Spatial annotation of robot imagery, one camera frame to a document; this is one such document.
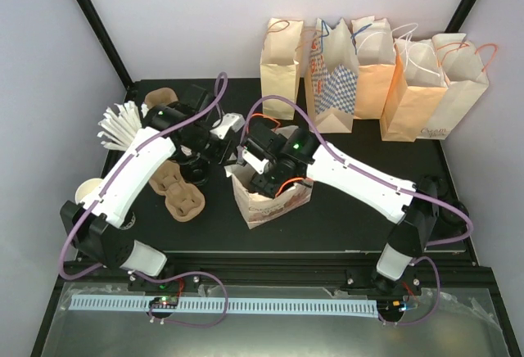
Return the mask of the Cream Bear paper bag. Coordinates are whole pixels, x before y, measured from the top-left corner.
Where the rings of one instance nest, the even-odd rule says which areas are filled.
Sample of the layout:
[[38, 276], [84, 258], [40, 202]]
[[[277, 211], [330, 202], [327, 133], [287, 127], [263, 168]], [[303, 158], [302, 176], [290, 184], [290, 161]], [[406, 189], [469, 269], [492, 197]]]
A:
[[[307, 129], [295, 125], [282, 127], [275, 119], [260, 113], [254, 117], [243, 131], [238, 152], [224, 167], [226, 176], [232, 180], [237, 207], [250, 229], [309, 202], [314, 183], [306, 171], [319, 147], [318, 139]], [[275, 198], [249, 192], [251, 178], [257, 173], [240, 160], [243, 147], [259, 159], [269, 159], [266, 171], [279, 164], [294, 169], [295, 177], [280, 187]]]

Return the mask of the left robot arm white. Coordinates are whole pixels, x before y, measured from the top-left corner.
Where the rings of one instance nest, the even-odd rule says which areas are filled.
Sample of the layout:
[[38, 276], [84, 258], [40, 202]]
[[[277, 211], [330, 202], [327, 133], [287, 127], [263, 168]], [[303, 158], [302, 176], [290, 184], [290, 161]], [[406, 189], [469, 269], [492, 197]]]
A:
[[165, 253], [125, 229], [133, 220], [131, 206], [146, 185], [165, 198], [166, 208], [180, 221], [201, 212], [205, 198], [183, 168], [206, 179], [209, 165], [223, 165], [232, 155], [235, 134], [245, 120], [238, 113], [222, 111], [219, 103], [227, 81], [220, 74], [212, 92], [196, 85], [182, 95], [160, 88], [146, 95], [141, 106], [126, 102], [116, 111], [106, 110], [100, 123], [103, 133], [123, 155], [104, 179], [82, 183], [75, 199], [60, 209], [69, 233], [61, 250], [73, 246], [95, 263], [68, 274], [61, 256], [62, 278], [72, 281], [105, 267], [147, 276], [158, 291], [174, 285], [176, 272], [166, 264]]

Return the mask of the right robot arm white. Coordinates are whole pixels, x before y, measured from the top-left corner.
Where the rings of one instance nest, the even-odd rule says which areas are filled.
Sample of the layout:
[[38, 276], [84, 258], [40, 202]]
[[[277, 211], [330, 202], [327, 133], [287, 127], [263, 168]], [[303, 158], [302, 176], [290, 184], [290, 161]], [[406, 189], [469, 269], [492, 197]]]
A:
[[290, 183], [309, 179], [362, 201], [393, 223], [372, 274], [374, 288], [390, 294], [402, 283], [406, 268], [422, 255], [439, 217], [437, 187], [429, 178], [420, 183], [385, 174], [348, 157], [307, 129], [289, 137], [262, 123], [246, 130], [240, 141], [240, 162], [255, 175], [252, 191], [278, 197]]

